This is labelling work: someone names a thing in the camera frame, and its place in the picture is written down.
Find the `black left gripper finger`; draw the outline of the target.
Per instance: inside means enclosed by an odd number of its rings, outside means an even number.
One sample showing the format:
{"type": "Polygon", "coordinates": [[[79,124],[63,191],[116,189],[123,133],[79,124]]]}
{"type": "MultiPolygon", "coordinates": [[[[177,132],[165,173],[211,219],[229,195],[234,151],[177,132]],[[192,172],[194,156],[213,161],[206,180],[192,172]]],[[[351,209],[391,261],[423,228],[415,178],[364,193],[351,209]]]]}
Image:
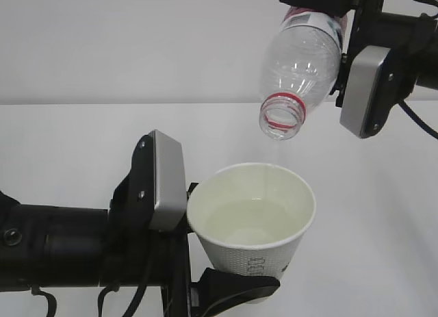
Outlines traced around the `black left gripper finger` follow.
{"type": "Polygon", "coordinates": [[[243,276],[205,269],[191,284],[191,315],[217,316],[233,307],[273,295],[280,281],[269,276],[243,276]]]}

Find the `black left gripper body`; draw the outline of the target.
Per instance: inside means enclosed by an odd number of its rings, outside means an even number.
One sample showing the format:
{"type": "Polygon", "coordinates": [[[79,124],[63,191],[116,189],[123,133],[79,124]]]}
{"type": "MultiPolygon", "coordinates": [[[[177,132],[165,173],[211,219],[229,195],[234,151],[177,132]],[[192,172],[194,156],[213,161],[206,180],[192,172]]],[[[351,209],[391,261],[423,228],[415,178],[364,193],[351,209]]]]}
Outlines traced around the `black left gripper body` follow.
{"type": "Polygon", "coordinates": [[[147,288],[158,286],[164,316],[191,316],[188,234],[192,230],[187,218],[183,216],[170,232],[134,227],[129,218],[134,208],[129,177],[126,175],[114,189],[100,242],[99,315],[103,315],[105,297],[109,293],[133,286],[135,292],[123,312],[123,316],[133,316],[147,288]]]}

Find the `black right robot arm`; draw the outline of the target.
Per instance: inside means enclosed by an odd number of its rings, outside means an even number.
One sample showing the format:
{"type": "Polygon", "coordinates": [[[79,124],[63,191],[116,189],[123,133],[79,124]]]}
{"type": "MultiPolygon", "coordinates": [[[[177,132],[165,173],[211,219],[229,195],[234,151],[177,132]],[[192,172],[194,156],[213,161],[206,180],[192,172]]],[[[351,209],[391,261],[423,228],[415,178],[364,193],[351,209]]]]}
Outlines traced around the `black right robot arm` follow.
{"type": "Polygon", "coordinates": [[[346,59],[335,89],[336,105],[346,99],[346,84],[354,57],[367,46],[394,49],[406,63],[407,79],[412,84],[437,88],[437,16],[406,16],[382,11],[384,0],[279,0],[295,7],[310,8],[331,16],[355,12],[346,59]]]}

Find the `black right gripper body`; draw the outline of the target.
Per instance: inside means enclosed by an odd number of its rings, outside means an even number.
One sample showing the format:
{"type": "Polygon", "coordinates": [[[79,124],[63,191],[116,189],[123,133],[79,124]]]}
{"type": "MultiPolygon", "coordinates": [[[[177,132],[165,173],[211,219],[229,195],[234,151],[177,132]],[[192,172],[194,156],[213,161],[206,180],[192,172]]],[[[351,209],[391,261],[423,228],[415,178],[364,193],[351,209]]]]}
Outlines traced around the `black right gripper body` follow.
{"type": "Polygon", "coordinates": [[[384,0],[355,0],[355,15],[348,41],[342,55],[334,89],[339,92],[335,105],[341,107],[353,59],[368,45],[395,48],[407,42],[407,26],[398,14],[383,12],[384,0]]]}

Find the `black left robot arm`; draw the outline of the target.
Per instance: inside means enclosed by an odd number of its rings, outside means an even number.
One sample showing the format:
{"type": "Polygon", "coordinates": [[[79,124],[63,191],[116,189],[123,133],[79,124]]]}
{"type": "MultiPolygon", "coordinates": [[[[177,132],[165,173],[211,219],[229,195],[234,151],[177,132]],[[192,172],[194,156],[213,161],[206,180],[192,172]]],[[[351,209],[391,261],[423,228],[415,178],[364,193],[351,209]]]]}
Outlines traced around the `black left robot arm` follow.
{"type": "Polygon", "coordinates": [[[133,287],[125,310],[132,316],[146,289],[157,286],[165,316],[216,316],[279,288],[274,277],[212,268],[193,281],[187,220],[173,231],[148,229],[130,236],[121,226],[126,195],[121,184],[108,210],[25,205],[2,195],[1,291],[43,296],[48,315],[54,316],[57,301],[49,288],[100,287],[97,309],[102,312],[107,294],[133,287]]]}

